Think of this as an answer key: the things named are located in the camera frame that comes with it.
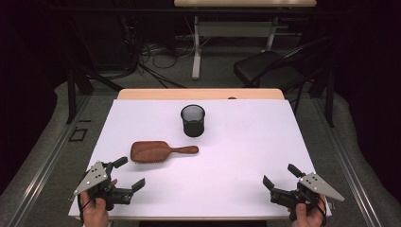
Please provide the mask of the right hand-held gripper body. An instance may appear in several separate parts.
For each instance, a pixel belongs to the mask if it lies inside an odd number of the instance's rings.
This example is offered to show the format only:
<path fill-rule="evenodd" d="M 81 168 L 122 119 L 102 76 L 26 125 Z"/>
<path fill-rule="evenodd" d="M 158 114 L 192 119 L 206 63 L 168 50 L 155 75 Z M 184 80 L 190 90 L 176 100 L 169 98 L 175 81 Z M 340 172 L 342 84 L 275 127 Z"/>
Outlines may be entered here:
<path fill-rule="evenodd" d="M 298 203 L 305 203 L 307 210 L 311 210 L 318 206 L 320 195 L 336 201 L 344 201 L 342 194 L 315 172 L 305 174 L 304 177 L 297 179 L 297 187 L 294 190 L 287 191 L 274 187 L 270 191 L 272 203 L 290 209 L 288 216 L 290 220 L 296 219 L 295 206 Z"/>

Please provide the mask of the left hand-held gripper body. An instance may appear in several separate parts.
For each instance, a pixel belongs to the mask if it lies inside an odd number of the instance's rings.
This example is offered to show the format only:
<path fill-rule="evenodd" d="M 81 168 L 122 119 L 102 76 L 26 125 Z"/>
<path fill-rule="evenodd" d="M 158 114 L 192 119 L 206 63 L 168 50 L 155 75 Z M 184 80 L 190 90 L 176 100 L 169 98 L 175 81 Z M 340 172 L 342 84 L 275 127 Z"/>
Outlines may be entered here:
<path fill-rule="evenodd" d="M 100 161 L 95 162 L 83 175 L 71 199 L 86 191 L 91 199 L 103 199 L 106 202 L 107 211 L 113 210 L 116 204 L 130 204 L 133 191 L 131 189 L 116 188 L 112 184 L 111 173 L 114 168 L 108 168 L 107 164 Z"/>

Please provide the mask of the wooden hairbrush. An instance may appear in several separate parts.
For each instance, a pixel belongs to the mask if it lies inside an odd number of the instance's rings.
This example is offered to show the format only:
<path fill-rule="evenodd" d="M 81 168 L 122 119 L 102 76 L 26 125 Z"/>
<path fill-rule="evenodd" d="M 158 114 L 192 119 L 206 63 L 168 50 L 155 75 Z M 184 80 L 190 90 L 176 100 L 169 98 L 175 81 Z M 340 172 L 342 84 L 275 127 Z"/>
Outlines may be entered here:
<path fill-rule="evenodd" d="M 160 163 L 172 152 L 196 154 L 199 148 L 197 146 L 172 148 L 165 141 L 138 141 L 131 145 L 131 160 L 140 164 Z"/>

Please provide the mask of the black mesh cup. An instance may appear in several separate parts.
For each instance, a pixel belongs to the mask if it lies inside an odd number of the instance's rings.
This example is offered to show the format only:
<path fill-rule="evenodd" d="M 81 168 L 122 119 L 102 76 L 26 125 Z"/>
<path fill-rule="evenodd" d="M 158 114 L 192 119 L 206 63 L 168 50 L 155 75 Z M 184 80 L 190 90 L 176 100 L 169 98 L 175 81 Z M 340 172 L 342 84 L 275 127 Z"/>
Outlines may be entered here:
<path fill-rule="evenodd" d="M 204 133 L 205 110 L 196 104 L 185 106 L 181 111 L 183 132 L 189 137 L 199 137 Z"/>

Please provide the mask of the person's left hand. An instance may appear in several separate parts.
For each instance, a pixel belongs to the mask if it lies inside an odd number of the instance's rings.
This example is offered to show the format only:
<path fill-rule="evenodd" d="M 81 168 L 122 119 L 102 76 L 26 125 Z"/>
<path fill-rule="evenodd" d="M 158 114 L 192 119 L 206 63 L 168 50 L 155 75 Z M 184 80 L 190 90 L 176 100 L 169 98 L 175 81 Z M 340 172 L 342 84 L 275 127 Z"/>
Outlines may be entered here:
<path fill-rule="evenodd" d="M 106 202 L 101 198 L 94 200 L 86 192 L 80 194 L 84 227 L 110 227 Z"/>

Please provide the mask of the person's right hand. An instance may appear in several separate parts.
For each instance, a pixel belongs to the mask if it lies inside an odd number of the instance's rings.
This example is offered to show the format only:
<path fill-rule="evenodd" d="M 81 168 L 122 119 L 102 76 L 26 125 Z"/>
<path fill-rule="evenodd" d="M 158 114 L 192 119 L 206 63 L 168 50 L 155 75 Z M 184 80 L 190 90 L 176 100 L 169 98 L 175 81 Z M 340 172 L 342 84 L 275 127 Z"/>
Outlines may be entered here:
<path fill-rule="evenodd" d="M 307 210 L 305 203 L 298 203 L 295 206 L 296 219 L 291 227 L 323 227 L 326 223 L 325 196 L 320 195 L 317 207 Z"/>

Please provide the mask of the white table sheet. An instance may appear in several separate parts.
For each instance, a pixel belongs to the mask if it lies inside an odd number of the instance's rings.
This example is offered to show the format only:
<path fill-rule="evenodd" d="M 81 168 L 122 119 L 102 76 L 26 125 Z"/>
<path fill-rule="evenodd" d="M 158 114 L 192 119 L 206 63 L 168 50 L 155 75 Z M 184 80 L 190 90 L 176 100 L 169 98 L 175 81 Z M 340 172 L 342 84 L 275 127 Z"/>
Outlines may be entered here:
<path fill-rule="evenodd" d="M 285 100 L 202 100 L 204 133 L 183 132 L 185 100 L 117 100 L 113 103 L 91 160 L 112 162 L 129 155 L 136 141 L 165 141 L 173 148 L 195 145 L 196 154 L 171 153 L 160 163 L 129 162 L 113 171 L 119 186 L 145 186 L 131 204 L 118 205 L 112 218 L 274 219 L 285 207 L 270 202 L 262 184 L 293 190 L 295 165 L 313 171 L 305 141 Z"/>

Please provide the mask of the black metal stand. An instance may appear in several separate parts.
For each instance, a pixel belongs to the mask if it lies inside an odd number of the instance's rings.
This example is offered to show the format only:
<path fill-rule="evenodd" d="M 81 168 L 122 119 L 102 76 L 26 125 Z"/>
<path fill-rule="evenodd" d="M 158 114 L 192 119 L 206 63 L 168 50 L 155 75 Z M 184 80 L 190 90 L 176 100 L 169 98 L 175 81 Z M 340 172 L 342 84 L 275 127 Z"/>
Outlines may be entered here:
<path fill-rule="evenodd" d="M 78 57 L 78 54 L 74 50 L 74 46 L 68 40 L 65 35 L 62 35 L 65 39 L 65 52 L 68 57 L 69 74 L 67 78 L 67 91 L 68 91 L 68 118 L 67 124 L 73 122 L 78 114 L 77 106 L 77 92 L 76 88 L 79 88 L 86 96 L 91 95 L 95 88 L 93 87 L 90 79 L 99 81 L 109 88 L 119 92 L 123 89 L 122 86 L 117 85 L 109 79 L 101 76 L 95 69 L 92 69 L 87 64 L 82 63 Z"/>
<path fill-rule="evenodd" d="M 312 98 L 318 98 L 324 95 L 324 118 L 328 125 L 333 128 L 333 102 L 335 93 L 335 71 L 322 70 L 313 81 L 309 90 Z"/>

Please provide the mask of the black folding chair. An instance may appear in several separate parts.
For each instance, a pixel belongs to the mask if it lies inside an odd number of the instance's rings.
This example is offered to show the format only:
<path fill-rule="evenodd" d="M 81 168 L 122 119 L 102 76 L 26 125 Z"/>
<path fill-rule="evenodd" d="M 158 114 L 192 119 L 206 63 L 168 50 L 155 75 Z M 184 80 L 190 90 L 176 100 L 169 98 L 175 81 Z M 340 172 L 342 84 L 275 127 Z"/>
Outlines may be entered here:
<path fill-rule="evenodd" d="M 247 88 L 275 88 L 283 93 L 302 87 L 323 71 L 322 66 L 307 67 L 332 43 L 331 36 L 323 37 L 279 55 L 266 51 L 234 64 L 235 75 Z"/>

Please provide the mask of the white-legged desk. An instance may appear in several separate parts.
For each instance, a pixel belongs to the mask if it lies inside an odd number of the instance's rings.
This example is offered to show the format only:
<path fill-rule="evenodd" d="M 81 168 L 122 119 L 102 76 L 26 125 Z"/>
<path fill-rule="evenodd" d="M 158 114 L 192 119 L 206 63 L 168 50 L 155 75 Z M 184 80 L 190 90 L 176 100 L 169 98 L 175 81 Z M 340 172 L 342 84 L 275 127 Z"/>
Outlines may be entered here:
<path fill-rule="evenodd" d="M 174 0 L 174 6 L 183 9 L 306 9 L 314 8 L 316 0 Z M 263 21 L 203 21 L 194 17 L 194 61 L 192 79 L 201 75 L 200 37 L 265 37 L 266 50 L 271 50 L 278 18 Z"/>

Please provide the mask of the grey floor rail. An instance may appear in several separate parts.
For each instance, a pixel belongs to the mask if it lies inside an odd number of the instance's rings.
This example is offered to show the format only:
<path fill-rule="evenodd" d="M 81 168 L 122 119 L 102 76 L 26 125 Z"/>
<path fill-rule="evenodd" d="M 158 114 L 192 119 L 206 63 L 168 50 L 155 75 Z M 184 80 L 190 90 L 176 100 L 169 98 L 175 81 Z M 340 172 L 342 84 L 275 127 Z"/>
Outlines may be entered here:
<path fill-rule="evenodd" d="M 96 141 L 96 122 L 87 111 L 91 104 L 90 96 L 81 97 L 73 121 L 63 125 L 61 131 L 45 133 L 50 145 L 39 164 L 26 165 L 34 176 L 25 191 L 11 188 L 11 196 L 18 203 L 4 227 L 80 227 L 79 220 L 69 215 L 77 205 L 69 197 L 88 166 Z"/>
<path fill-rule="evenodd" d="M 340 165 L 341 171 L 347 181 L 348 187 L 352 192 L 352 201 L 355 201 L 360 214 L 363 216 L 364 222 L 367 227 L 382 227 L 382 223 L 375 211 L 372 201 L 368 198 L 367 191 L 363 187 L 360 178 L 358 177 L 351 159 L 349 158 L 340 138 L 337 134 L 336 128 L 331 127 L 331 125 L 326 120 L 324 105 L 319 98 L 313 98 L 312 102 L 318 111 L 319 118 L 322 121 L 323 127 L 328 134 L 331 144 L 336 153 L 338 163 Z"/>

